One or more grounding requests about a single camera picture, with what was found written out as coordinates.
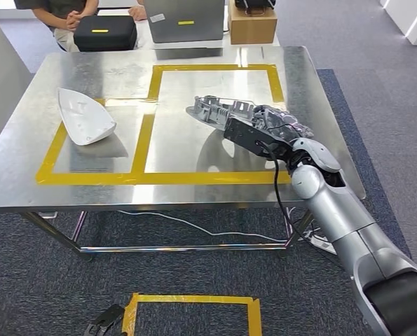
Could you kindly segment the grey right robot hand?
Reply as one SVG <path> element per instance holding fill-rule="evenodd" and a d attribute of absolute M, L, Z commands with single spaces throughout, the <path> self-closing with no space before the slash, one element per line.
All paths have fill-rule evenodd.
<path fill-rule="evenodd" d="M 314 137 L 310 127 L 299 123 L 297 118 L 288 111 L 268 105 L 260 105 L 254 108 L 252 123 L 256 129 L 263 130 L 288 142 L 300 137 L 307 139 Z"/>

